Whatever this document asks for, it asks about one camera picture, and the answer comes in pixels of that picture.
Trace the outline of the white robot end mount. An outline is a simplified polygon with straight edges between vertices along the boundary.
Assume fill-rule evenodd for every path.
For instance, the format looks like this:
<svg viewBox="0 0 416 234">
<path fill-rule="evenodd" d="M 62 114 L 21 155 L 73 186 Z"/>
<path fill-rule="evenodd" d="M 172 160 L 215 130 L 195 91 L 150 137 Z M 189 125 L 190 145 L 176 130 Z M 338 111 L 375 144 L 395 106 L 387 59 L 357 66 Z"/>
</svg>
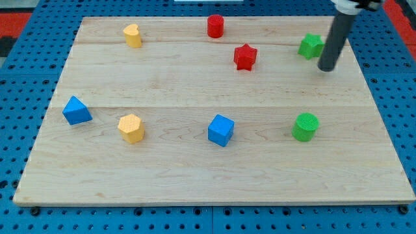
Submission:
<svg viewBox="0 0 416 234">
<path fill-rule="evenodd" d="M 362 10 L 376 12 L 385 0 L 330 0 L 338 12 L 346 15 L 358 15 Z"/>
</svg>

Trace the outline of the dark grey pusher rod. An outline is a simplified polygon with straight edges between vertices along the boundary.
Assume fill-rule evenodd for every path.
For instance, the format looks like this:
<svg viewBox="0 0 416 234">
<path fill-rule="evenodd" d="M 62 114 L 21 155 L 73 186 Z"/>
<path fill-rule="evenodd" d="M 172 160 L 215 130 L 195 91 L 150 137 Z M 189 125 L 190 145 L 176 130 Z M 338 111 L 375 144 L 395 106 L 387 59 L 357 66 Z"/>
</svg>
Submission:
<svg viewBox="0 0 416 234">
<path fill-rule="evenodd" d="M 348 15 L 339 11 L 335 15 L 318 60 L 317 66 L 321 71 L 332 72 L 334 70 L 355 18 L 356 15 Z"/>
</svg>

